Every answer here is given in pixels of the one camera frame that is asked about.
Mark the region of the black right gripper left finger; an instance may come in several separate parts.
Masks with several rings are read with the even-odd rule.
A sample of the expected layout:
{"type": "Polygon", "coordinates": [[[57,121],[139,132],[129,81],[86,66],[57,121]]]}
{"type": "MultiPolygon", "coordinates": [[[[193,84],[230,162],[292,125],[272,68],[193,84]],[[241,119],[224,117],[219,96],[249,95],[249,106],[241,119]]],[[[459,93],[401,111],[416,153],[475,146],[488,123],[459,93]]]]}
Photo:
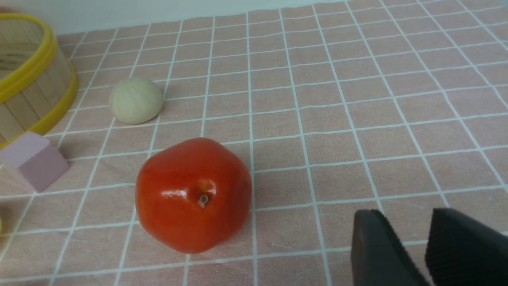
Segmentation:
{"type": "Polygon", "coordinates": [[[375,209],[354,214],[351,266],[354,286],[429,286],[388,219],[375,209]]]}

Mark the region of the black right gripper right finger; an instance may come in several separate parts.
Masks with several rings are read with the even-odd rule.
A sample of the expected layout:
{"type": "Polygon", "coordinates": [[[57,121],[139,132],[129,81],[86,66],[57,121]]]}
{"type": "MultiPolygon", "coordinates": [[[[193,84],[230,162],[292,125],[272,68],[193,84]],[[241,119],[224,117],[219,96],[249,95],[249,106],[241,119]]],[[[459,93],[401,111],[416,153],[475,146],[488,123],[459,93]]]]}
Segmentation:
{"type": "Polygon", "coordinates": [[[436,286],[506,286],[508,239],[458,210],[435,208],[425,264],[436,286]]]}

